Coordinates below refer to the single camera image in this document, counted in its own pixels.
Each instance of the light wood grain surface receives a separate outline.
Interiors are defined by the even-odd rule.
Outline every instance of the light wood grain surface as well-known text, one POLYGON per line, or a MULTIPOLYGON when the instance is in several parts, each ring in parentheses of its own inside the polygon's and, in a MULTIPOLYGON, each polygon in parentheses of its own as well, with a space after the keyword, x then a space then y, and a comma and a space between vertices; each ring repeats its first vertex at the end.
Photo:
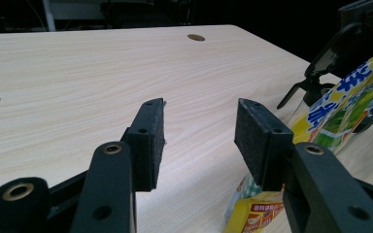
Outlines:
MULTIPOLYGON (((137 193, 138 230, 221 232, 248 172, 233 143, 238 98, 288 122, 303 92, 276 107, 307 66, 232 25, 0 34, 0 185, 81 173, 142 103, 163 98, 167 145, 157 189, 137 193)), ((337 156, 373 183, 373 126, 337 156)), ((290 232, 285 213, 265 232, 290 232)))

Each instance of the dark background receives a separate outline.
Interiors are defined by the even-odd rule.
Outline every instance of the dark background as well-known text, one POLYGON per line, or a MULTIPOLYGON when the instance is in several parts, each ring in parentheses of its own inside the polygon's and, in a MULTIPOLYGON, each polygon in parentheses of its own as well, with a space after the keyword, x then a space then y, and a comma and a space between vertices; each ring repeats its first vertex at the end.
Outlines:
MULTIPOLYGON (((337 11, 353 0, 191 0, 191 25, 234 24, 272 44, 311 62, 339 31, 337 11)), ((0 33, 28 32, 32 27, 46 26, 41 0, 0 0, 0 33)), ((85 22, 102 24, 102 21, 85 22)), ((66 22, 56 21, 65 28, 66 22)), ((352 51, 332 73, 347 76, 358 65, 373 56, 373 30, 359 50, 352 51)))

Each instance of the black chair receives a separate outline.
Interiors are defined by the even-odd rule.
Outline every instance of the black chair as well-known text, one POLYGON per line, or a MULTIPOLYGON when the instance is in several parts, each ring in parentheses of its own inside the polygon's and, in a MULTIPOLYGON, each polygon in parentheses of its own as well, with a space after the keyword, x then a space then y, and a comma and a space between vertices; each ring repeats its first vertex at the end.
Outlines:
POLYGON ((179 9, 185 1, 171 2, 155 0, 153 3, 104 2, 101 13, 105 17, 105 27, 145 28, 180 25, 179 9))

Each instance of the wooden table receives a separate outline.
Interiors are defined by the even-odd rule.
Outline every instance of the wooden table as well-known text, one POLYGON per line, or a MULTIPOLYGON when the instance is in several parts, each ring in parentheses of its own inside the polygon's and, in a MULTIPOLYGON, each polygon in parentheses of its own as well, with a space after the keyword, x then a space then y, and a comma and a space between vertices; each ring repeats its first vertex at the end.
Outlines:
MULTIPOLYGON (((162 97, 167 145, 157 189, 137 193, 139 232, 221 232, 248 173, 233 143, 238 98, 288 122, 303 91, 276 107, 308 65, 232 25, 0 34, 0 185, 81 173, 142 103, 162 97)), ((373 183, 373 126, 337 156, 373 183)), ((265 229, 289 231, 285 214, 265 229)))

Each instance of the snack bag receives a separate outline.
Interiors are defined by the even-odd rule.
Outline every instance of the snack bag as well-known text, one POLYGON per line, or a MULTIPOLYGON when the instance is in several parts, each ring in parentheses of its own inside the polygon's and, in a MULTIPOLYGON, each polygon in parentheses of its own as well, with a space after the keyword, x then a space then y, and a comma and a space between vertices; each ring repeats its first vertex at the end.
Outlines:
POLYGON ((259 233, 284 209, 283 192, 238 199, 222 233, 259 233))
POLYGON ((331 88, 310 108, 293 116, 293 142, 321 144, 336 153, 373 107, 373 57, 331 88))

